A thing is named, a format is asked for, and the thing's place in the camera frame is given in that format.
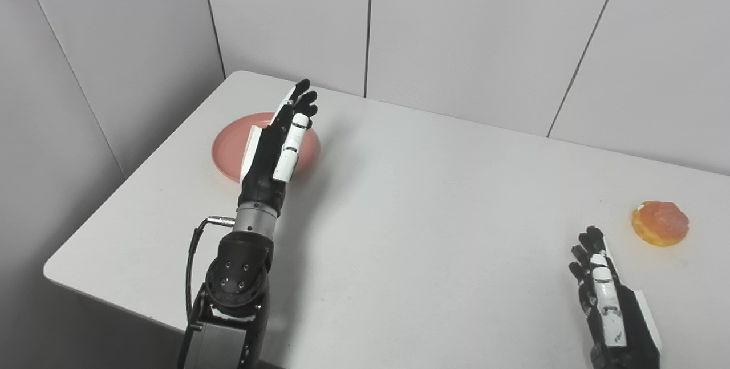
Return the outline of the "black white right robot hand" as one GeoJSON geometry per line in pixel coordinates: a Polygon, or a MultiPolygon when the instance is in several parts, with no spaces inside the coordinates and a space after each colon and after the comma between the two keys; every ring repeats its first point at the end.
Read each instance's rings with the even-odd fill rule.
{"type": "Polygon", "coordinates": [[[591,333],[594,368],[660,368],[662,341],[646,296],[624,285],[596,226],[588,226],[571,247],[569,270],[591,333]]]}

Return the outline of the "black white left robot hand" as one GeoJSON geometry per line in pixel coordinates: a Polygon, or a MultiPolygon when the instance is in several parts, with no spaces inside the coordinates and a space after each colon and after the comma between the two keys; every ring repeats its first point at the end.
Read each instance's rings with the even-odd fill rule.
{"type": "Polygon", "coordinates": [[[286,185],[294,174],[303,136],[317,114],[318,94],[310,80],[295,84],[282,99],[269,124],[253,127],[241,168],[241,193],[237,205],[256,203],[281,215],[286,185]]]}

